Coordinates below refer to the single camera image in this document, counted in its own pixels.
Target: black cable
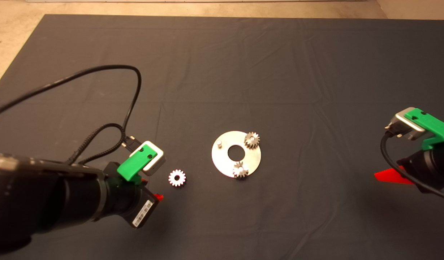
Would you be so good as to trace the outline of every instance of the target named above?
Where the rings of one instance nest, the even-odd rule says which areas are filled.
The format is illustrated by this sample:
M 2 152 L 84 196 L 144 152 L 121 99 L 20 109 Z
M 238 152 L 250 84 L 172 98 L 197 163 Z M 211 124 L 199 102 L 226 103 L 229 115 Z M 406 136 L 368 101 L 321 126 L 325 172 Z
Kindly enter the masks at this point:
M 444 198 L 444 192 L 429 186 L 425 183 L 423 183 L 422 181 L 418 180 L 417 178 L 415 178 L 414 176 L 411 176 L 410 174 L 408 174 L 406 171 L 402 170 L 402 168 L 400 168 L 400 166 L 398 166 L 397 163 L 395 163 L 394 161 L 392 161 L 392 159 L 390 158 L 389 154 L 387 153 L 387 140 L 389 138 L 391 138 L 393 136 L 392 133 L 390 132 L 386 132 L 385 135 L 382 137 L 381 139 L 381 153 L 382 153 L 382 157 L 384 157 L 385 161 L 398 173 L 400 173 L 401 176 L 407 178 L 408 180 L 410 180 L 411 182 L 413 182 L 414 184 L 418 185 L 418 187 L 422 187 L 428 191 L 430 191 L 431 193 L 440 196 L 442 198 Z
M 48 91 L 52 88 L 58 87 L 62 84 L 65 84 L 67 82 L 73 81 L 74 79 L 77 79 L 79 77 L 82 77 L 84 75 L 87 74 L 91 74 L 94 72 L 98 72 L 98 71 L 103 71 L 103 70 L 111 70 L 111 69 L 129 69 L 134 71 L 137 74 L 137 89 L 135 91 L 134 97 L 132 99 L 132 102 L 129 106 L 129 109 L 127 111 L 126 117 L 124 118 L 124 123 L 121 125 L 118 125 L 116 123 L 108 123 L 105 125 L 100 126 L 99 128 L 97 128 L 95 131 L 93 131 L 93 133 L 91 133 L 85 140 L 84 142 L 81 144 L 81 146 L 73 153 L 73 155 L 65 162 L 68 164 L 72 164 L 73 162 L 75 162 L 77 160 L 77 158 L 81 155 L 81 153 L 87 148 L 87 146 L 90 144 L 90 142 L 96 137 L 96 135 L 98 135 L 99 132 L 101 132 L 102 130 L 109 128 L 109 127 L 115 127 L 118 128 L 121 131 L 121 139 L 118 143 L 116 143 L 113 147 L 98 153 L 96 155 L 90 156 L 82 161 L 80 161 L 80 164 L 85 164 L 88 163 L 89 161 L 93 161 L 97 158 L 100 158 L 102 156 L 105 156 L 107 154 L 112 153 L 113 151 L 116 151 L 120 146 L 121 143 L 125 140 L 126 134 L 126 127 L 127 127 L 127 123 L 129 121 L 130 115 L 132 113 L 132 110 L 134 109 L 135 103 L 138 99 L 138 95 L 140 93 L 140 88 L 141 88 L 141 73 L 140 71 L 134 67 L 134 66 L 130 66 L 130 65 L 117 65 L 117 64 L 113 64 L 113 65 L 102 65 L 102 66 L 94 66 L 91 67 L 89 69 L 84 69 L 82 71 L 76 72 L 74 74 L 72 74 L 71 76 L 67 76 L 63 79 L 59 79 L 53 83 L 50 84 L 46 84 L 43 85 L 41 87 L 38 87 L 34 90 L 31 90 L 19 97 L 17 97 L 16 99 L 8 102 L 7 104 L 1 105 L 0 106 L 0 114 L 2 112 L 5 112 L 7 109 L 13 107 L 14 105 L 19 104 L 20 102 L 23 102 L 24 100 L 27 100 L 35 95 L 41 94 L 45 91 Z
M 97 153 L 96 155 L 93 155 L 93 156 L 90 156 L 86 159 L 83 159 L 78 164 L 83 165 L 83 164 L 93 161 L 97 158 L 103 157 L 105 155 L 109 155 L 113 151 L 116 151 L 121 146 L 124 139 L 126 138 L 126 132 L 125 132 L 124 128 L 117 123 L 107 123 L 105 125 L 100 126 L 97 129 L 95 129 L 95 131 L 93 131 L 87 138 L 85 138 L 85 140 L 82 142 L 82 144 L 79 146 L 79 148 L 64 163 L 65 164 L 73 164 L 77 160 L 77 158 L 81 155 L 81 153 L 84 152 L 84 150 L 87 148 L 87 146 L 90 145 L 90 142 L 92 142 L 92 140 L 96 137 L 96 135 L 98 135 L 102 130 L 105 130 L 106 128 L 109 128 L 109 127 L 115 127 L 115 128 L 118 128 L 119 131 L 121 131 L 121 138 L 120 138 L 119 142 L 116 143 L 115 145 L 113 145 L 111 148 L 109 148 L 101 153 Z

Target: red plastic part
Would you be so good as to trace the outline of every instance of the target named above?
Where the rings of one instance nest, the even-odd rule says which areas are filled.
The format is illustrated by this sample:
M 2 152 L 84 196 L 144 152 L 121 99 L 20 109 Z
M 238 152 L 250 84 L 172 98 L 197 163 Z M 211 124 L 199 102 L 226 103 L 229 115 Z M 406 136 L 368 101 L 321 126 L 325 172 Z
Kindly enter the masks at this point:
M 403 178 L 400 173 L 396 170 L 390 168 L 378 173 L 375 173 L 374 176 L 378 181 L 392 182 L 392 183 L 401 183 L 401 184 L 413 184 L 411 181 Z
M 159 201 L 162 201 L 164 199 L 164 195 L 161 194 L 154 194 L 154 196 L 156 197 L 156 199 L 158 199 Z

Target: small metal gear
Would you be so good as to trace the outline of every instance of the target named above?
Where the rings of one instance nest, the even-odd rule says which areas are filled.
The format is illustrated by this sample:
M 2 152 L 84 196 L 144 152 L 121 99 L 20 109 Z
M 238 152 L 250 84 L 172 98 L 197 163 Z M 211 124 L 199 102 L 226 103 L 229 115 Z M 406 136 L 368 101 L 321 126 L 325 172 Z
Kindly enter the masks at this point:
M 180 187 L 185 184 L 187 176 L 182 170 L 174 170 L 169 174 L 169 183 L 174 187 Z
M 245 137 L 245 145 L 249 149 L 254 149 L 259 145 L 260 137 L 255 132 L 249 132 Z
M 235 176 L 235 178 L 244 178 L 248 176 L 248 173 L 249 170 L 243 166 L 242 161 L 238 161 L 237 163 L 235 163 L 233 168 L 233 175 Z

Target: center hole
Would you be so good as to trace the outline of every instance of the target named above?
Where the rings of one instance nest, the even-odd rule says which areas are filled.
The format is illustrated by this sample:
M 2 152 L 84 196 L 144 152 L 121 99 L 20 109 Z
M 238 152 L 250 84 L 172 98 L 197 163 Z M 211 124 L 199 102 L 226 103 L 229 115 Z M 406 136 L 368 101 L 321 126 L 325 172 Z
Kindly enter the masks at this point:
M 239 145 L 233 145 L 228 149 L 228 157 L 233 161 L 242 161 L 245 157 L 245 151 Z

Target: table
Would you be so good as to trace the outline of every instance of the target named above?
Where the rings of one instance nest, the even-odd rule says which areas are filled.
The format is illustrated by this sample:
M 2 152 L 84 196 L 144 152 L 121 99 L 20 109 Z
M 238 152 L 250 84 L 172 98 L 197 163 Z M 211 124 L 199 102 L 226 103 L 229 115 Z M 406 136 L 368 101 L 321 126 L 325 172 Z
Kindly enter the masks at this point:
M 142 229 L 108 217 L 0 259 L 444 258 L 444 200 L 373 177 L 388 168 L 378 145 L 393 114 L 413 106 L 444 121 L 444 21 L 46 15 L 1 79 L 0 104 L 102 64 L 143 73 L 128 135 L 164 150 L 149 184 L 163 202 Z M 12 108 L 0 152 L 65 160 L 122 122 L 135 81 L 101 72 Z M 212 164 L 230 130 L 261 136 L 246 181 Z M 99 135 L 85 155 L 117 138 Z M 389 145 L 394 158 L 419 147 Z M 176 168 L 182 189 L 167 181 Z

